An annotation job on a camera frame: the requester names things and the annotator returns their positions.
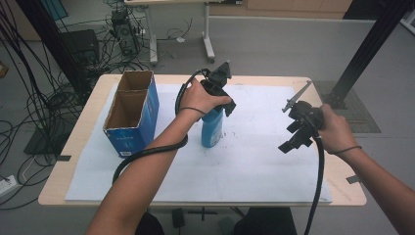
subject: cardboard box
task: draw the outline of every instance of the cardboard box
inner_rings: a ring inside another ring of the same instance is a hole
[[[152,71],[122,75],[104,123],[104,132],[120,157],[139,152],[154,140],[159,104]]]

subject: gray floor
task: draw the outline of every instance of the gray floor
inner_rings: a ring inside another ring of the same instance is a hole
[[[214,65],[206,59],[195,23],[185,43],[159,42],[160,62],[153,70],[155,73],[190,74],[196,69],[214,69],[219,63],[230,60],[234,75],[338,80],[372,25],[373,22],[355,21],[211,18],[210,37],[216,55]],[[30,45],[41,52],[38,43]],[[11,65],[3,47],[0,51],[1,60]],[[356,134],[359,143],[378,163],[415,188],[415,151],[411,147],[415,140],[413,55],[415,37],[399,25],[353,89],[382,131]],[[23,83],[11,66],[7,77],[0,79],[0,119],[19,123],[26,116],[26,99]],[[18,167],[27,159],[23,147],[33,129],[34,126],[25,125],[20,130],[8,160],[0,165],[2,175],[17,174]],[[41,186],[24,189],[16,199],[0,208],[19,205],[37,197]],[[373,198],[364,190],[368,200],[364,207],[318,208],[311,234],[395,234]],[[21,209],[0,211],[0,234],[82,234],[95,209],[43,207],[35,202]],[[181,234],[221,234],[217,225],[220,219],[226,216],[235,222],[240,219],[226,208],[209,210],[217,211],[219,215],[207,215],[202,221],[199,215],[186,213],[186,226]],[[309,208],[292,210],[297,231],[301,234]],[[160,219],[166,234],[178,234],[178,230],[172,227],[170,211],[156,209],[153,213]]]

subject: desk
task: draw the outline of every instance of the desk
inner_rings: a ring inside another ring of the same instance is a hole
[[[166,75],[156,74],[156,84],[183,83],[189,75]],[[98,118],[112,87],[119,82],[121,75],[106,74],[100,77],[94,91],[92,92],[69,140],[62,151],[63,156],[70,156],[67,162],[57,162],[48,181],[46,182],[40,196],[39,203],[49,206],[79,206],[99,205],[99,202],[66,201],[65,196],[69,189],[71,179],[76,168],[79,156],[87,143],[96,119]],[[245,85],[268,85],[268,86],[291,86],[297,92],[303,88],[308,78],[306,77],[283,77],[283,76],[233,76],[228,84]],[[309,102],[312,106],[321,105],[315,87],[311,85],[301,96],[302,100]],[[321,204],[327,206],[363,206],[366,197],[360,184],[349,184],[346,179],[354,175],[352,169],[336,156],[326,153],[325,180],[329,185],[333,202]]]
[[[124,3],[129,6],[140,6],[144,9],[144,14],[147,20],[147,28],[150,35],[150,63],[155,65],[158,62],[157,55],[157,39],[153,34],[152,26],[152,15],[150,11],[150,5],[153,4],[177,4],[177,3],[204,3],[205,4],[205,31],[202,32],[202,38],[205,43],[205,48],[207,50],[207,57],[214,62],[214,53],[213,48],[211,47],[210,38],[208,36],[208,12],[209,4],[206,0],[124,0]]]

